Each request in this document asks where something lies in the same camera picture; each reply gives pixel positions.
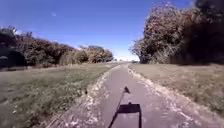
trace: bush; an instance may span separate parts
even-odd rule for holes
[[[62,55],[59,64],[60,65],[68,65],[68,64],[75,64],[75,54],[77,50],[72,50],[66,52],[64,55]]]
[[[58,64],[83,63],[88,60],[91,63],[99,63],[113,59],[112,52],[100,46],[81,47],[82,50],[79,51],[58,42],[34,38],[32,32],[19,35],[15,32],[14,27],[0,28],[1,49],[13,48],[19,51],[29,66],[50,67]]]
[[[88,55],[86,51],[80,50],[75,53],[75,62],[81,64],[88,61]]]
[[[198,8],[156,7],[146,20],[144,38],[131,51],[141,63],[223,63],[223,18],[216,14]]]
[[[100,46],[89,46],[87,54],[90,63],[109,62],[113,60],[113,54],[108,49]]]

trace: sky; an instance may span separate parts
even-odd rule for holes
[[[73,47],[99,45],[116,59],[138,60],[128,50],[143,37],[153,5],[166,0],[0,0],[0,26]],[[170,0],[178,8],[191,0]]]

